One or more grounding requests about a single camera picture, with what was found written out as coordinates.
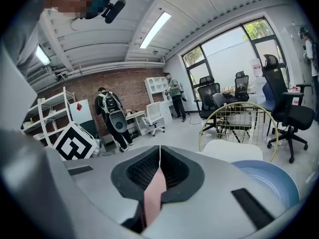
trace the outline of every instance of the man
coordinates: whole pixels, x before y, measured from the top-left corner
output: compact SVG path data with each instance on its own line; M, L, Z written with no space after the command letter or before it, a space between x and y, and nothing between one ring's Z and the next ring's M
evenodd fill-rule
M97 115L102 114L104 123L108 129L108 131L110 132L110 134L113 136L114 140L117 141L120 144L120 151L124 152L124 151L128 151L129 148L127 146L127 144L124 141L125 140L129 143L129 145L133 145L133 141L131 138L131 135L129 133L128 130L126 130L124 133L119 133L114 127L113 124L110 120L110 114L109 113L105 113L104 111L104 107L103 107L103 95L105 96L106 94L108 94L109 92L106 91L105 88L100 87L99 88L99 95L96 97L95 99L95 112ZM112 93L112 95L117 99L117 101L119 103L121 103L120 99L118 98L118 96L114 93Z
M181 119L186 121L186 114L183 103L181 102L181 93L179 91L179 85L176 79L174 79L170 73L164 73L165 78L168 81L168 93L173 100L174 108L177 114L175 119Z
M314 120L319 122L319 82L318 82L318 58L316 53L316 45L312 40L308 30L305 27L300 28L300 38L306 42L306 50L304 51L304 58L309 59L311 63L312 77L315 83L316 93L316 113Z
M1 48L5 51L1 50L0 55L8 53L10 59L26 78L27 70L38 46L36 25L43 10L54 8L73 19L91 18L93 14L98 15L97 12L102 12L100 7L95 6L100 6L101 3L102 7L107 6L109 0L27 0L2 36L1 43L4 46Z

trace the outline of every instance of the window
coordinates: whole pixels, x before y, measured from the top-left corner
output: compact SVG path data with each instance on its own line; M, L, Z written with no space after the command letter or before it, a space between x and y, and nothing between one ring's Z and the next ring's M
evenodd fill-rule
M193 49L192 51L188 52L186 55L184 55L183 59L186 64L186 67L189 67L203 60L204 56L200 47L197 47Z
M199 80L211 75L209 65L200 46L191 50L183 56L183 61L187 70L190 84L193 89L195 99L200 99L198 94Z
M190 69L189 74L190 74L190 78L192 80L193 86L199 84L199 80L201 78L209 75L208 69L205 63Z
M272 54L277 57L279 63L283 63L283 58L279 51L279 48L275 40L268 40L264 42L259 42L256 44L257 51L259 53L262 65L265 66L265 57L264 54Z
M245 24L244 28L251 40L273 35L271 28L264 19Z
M221 92L235 93L236 73L244 71L255 80L251 60L256 59L252 45L241 27L232 29L203 44L209 67Z
M278 58L287 87L290 79L284 54L271 26L265 18L241 24L209 41L200 44L182 56L194 97L200 99L199 80L213 76L220 84L221 92L235 93L235 75L244 71L249 75L248 92L255 86L251 60L260 59L265 65L264 54Z

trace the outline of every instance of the red brick wall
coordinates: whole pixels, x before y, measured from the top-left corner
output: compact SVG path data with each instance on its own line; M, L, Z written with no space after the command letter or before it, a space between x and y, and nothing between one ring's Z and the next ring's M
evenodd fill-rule
M94 100L99 87L104 87L107 91L117 94L125 109L144 111L146 105L150 103L144 80L148 77L161 77L162 74L162 69L125 69L96 73L61 83L39 93L38 98L50 98L60 93L65 87L67 91L75 93L76 101L83 99L89 101L92 118L98 125L100 134L107 135L102 116L95 114ZM153 95L153 98L155 102L163 100L161 93Z

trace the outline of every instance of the fluorescent light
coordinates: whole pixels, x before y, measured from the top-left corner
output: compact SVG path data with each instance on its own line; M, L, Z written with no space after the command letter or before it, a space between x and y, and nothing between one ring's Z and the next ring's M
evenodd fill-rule
M147 34L144 41L142 42L140 46L141 49L145 49L149 45L154 36L158 33L158 31L166 23L166 21L169 20L170 17L171 15L169 15L167 12L163 12L163 14L159 17L155 25L151 28L150 32Z
M38 59L42 62L43 65L48 65L51 63L48 56L44 53L40 45L38 45L38 48L36 49L35 55L38 57Z

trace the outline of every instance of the wire cage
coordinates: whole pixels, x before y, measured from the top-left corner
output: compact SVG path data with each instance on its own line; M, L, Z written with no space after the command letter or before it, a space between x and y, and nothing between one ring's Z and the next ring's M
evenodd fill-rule
M226 104L214 111L204 123L199 136L199 151L202 151L201 138L207 122L215 121L215 139L261 145L267 143L266 118L273 125L276 135L274 153L269 162L275 157L278 147L278 130L273 117L264 108L248 102Z
M265 143L265 112L255 105L222 107L215 114L215 139L246 144Z

